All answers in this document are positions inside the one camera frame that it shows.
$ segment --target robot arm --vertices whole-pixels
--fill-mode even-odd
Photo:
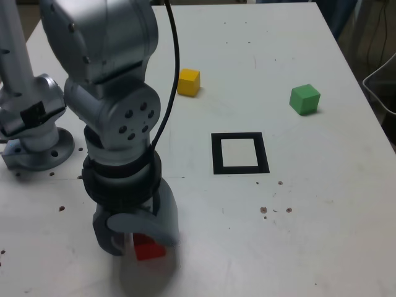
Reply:
[[[65,101],[87,124],[82,179],[98,204],[93,226],[100,246],[121,255],[124,233],[176,243],[176,203],[150,145],[160,99],[144,83],[158,43],[149,1],[41,0],[40,10],[48,41],[69,74]]]
[[[65,161],[73,137],[57,128],[62,90],[48,75],[33,76],[15,1],[0,1],[0,138],[8,168],[47,170]]]

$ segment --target white table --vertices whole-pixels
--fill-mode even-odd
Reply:
[[[165,109],[173,45],[154,9],[147,83]],[[57,122],[75,138],[67,162],[19,178],[0,162],[1,296],[395,296],[396,156],[316,4],[173,9],[181,67],[200,70],[203,87],[177,96],[157,146],[179,246],[138,263],[100,249],[77,179],[84,124],[68,111]],[[64,84],[41,24],[28,50],[36,75]],[[312,116],[288,104],[303,84],[322,94]],[[214,176],[213,132],[262,132],[270,174]]]

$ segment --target green cube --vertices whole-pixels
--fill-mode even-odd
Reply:
[[[290,106],[300,115],[315,113],[321,94],[312,85],[302,85],[291,90]]]

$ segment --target wire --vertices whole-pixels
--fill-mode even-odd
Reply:
[[[369,76],[367,76],[364,80],[363,80],[363,86],[366,88],[366,90],[382,105],[382,107],[390,114],[396,116],[396,113],[394,113],[393,111],[389,110],[388,107],[385,106],[385,104],[383,104],[383,102],[377,97],[376,94],[374,94],[372,92],[372,90],[370,90],[367,85],[366,82],[378,71],[380,71],[382,68],[384,68],[386,65],[389,64],[389,62],[391,62],[391,60],[394,59],[394,57],[396,57],[396,53],[384,64],[382,65],[380,68],[378,68],[377,70],[375,70],[372,74],[370,74]]]
[[[171,4],[170,0],[165,0],[165,7],[166,11],[168,13],[169,21],[171,24],[171,29],[172,29],[172,36],[173,36],[173,46],[174,46],[174,79],[173,79],[173,85],[172,85],[172,91],[171,95],[169,97],[169,102],[168,102],[168,107],[166,107],[165,115],[162,119],[162,122],[160,124],[160,127],[158,128],[158,132],[155,135],[151,146],[152,149],[154,150],[155,147],[157,146],[157,142],[159,138],[161,137],[161,134],[166,126],[166,123],[168,122],[169,115],[171,114],[172,111],[172,106],[174,102],[174,96],[176,96],[176,91],[178,88],[178,82],[179,82],[179,71],[180,71],[180,52],[179,52],[179,40],[178,40],[178,33],[176,31],[176,24],[174,23],[174,18],[173,18],[173,13],[171,9]]]
[[[384,21],[385,21],[385,40],[384,40],[384,45],[382,46],[382,52],[381,52],[381,58],[379,60],[378,66],[377,68],[380,68],[381,64],[382,64],[382,59],[384,58],[384,51],[385,51],[385,47],[386,47],[386,43],[388,41],[388,21],[386,19],[386,9],[388,7],[389,4],[389,0],[387,0],[385,2],[385,7],[384,7]]]
[[[371,70],[370,70],[370,62],[369,62],[370,51],[371,51],[372,43],[374,42],[374,39],[375,39],[375,37],[376,37],[376,35],[377,35],[377,30],[378,30],[378,27],[379,27],[379,23],[380,23],[380,21],[381,21],[381,12],[382,12],[382,10],[384,9],[385,4],[386,4],[386,2],[383,3],[381,9],[379,10],[379,15],[378,15],[378,21],[377,21],[376,29],[374,30],[374,33],[372,34],[371,41],[370,41],[370,44],[369,44],[369,48],[368,48],[368,50],[367,50],[366,64],[367,64],[368,74],[371,73]]]

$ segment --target black cable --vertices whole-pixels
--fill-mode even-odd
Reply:
[[[368,50],[367,50],[366,64],[367,64],[367,69],[368,69],[369,75],[371,74],[371,71],[370,71],[370,62],[369,62],[370,51],[371,51],[372,43],[374,42],[374,38],[376,37],[376,34],[377,34],[378,26],[379,26],[379,23],[380,23],[380,21],[381,21],[381,13],[382,13],[382,10],[383,10],[384,7],[385,7],[385,4],[386,4],[386,2],[383,3],[383,5],[382,5],[382,7],[381,7],[381,9],[380,9],[380,11],[379,11],[376,29],[375,29],[374,33],[372,34],[371,41],[370,41],[370,45],[369,45],[369,48],[368,48]]]
[[[382,46],[382,52],[381,52],[381,58],[379,60],[379,64],[377,66],[377,69],[380,68],[382,66],[382,59],[384,58],[384,51],[385,51],[385,47],[386,47],[386,43],[388,41],[388,22],[386,19],[386,9],[388,7],[389,4],[389,0],[387,0],[385,2],[385,7],[384,7],[384,20],[385,20],[385,40],[384,40],[384,45]]]
[[[174,46],[174,79],[173,79],[173,85],[172,85],[172,91],[171,95],[169,97],[169,102],[168,102],[168,107],[166,108],[165,115],[162,119],[162,122],[160,124],[160,127],[158,128],[158,132],[155,135],[151,146],[152,149],[155,149],[155,146],[157,145],[157,142],[159,138],[161,137],[161,134],[166,126],[166,122],[168,122],[169,115],[171,114],[173,102],[174,102],[174,96],[176,96],[176,91],[178,88],[178,82],[179,82],[179,71],[180,71],[180,53],[179,53],[179,41],[178,41],[178,33],[176,31],[176,24],[174,23],[174,18],[173,18],[173,13],[171,9],[171,4],[170,0],[165,0],[165,7],[166,11],[169,16],[169,21],[171,23],[171,29],[172,29],[172,36],[173,36],[173,46]]]

